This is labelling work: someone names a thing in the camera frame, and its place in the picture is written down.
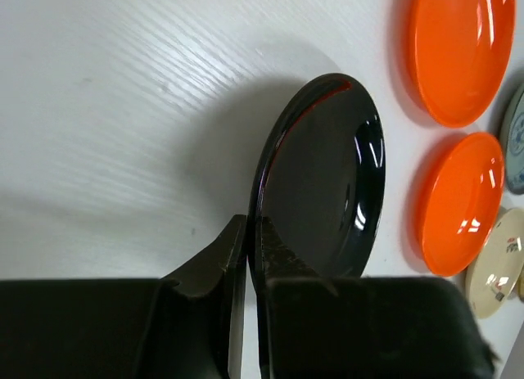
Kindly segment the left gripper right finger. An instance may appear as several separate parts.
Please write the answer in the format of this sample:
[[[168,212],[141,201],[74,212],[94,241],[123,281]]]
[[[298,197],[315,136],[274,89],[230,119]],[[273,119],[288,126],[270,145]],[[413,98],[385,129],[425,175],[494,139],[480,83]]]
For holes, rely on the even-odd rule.
[[[495,353],[438,277],[323,277],[255,227],[264,378],[492,378]]]

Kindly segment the black plate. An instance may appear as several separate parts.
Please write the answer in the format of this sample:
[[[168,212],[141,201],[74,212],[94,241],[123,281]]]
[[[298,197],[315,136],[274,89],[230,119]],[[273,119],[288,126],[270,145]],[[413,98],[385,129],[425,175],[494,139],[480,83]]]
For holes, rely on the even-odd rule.
[[[269,224],[291,256],[325,278],[358,278],[386,188],[386,146],[368,90],[342,73],[309,81],[271,129],[255,171],[248,225]]]

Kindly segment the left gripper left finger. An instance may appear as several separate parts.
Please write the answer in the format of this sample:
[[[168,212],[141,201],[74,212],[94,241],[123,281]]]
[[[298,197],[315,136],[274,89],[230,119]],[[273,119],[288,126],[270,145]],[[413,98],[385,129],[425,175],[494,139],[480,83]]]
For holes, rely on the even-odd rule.
[[[161,278],[1,284],[4,378],[238,378],[246,217]]]

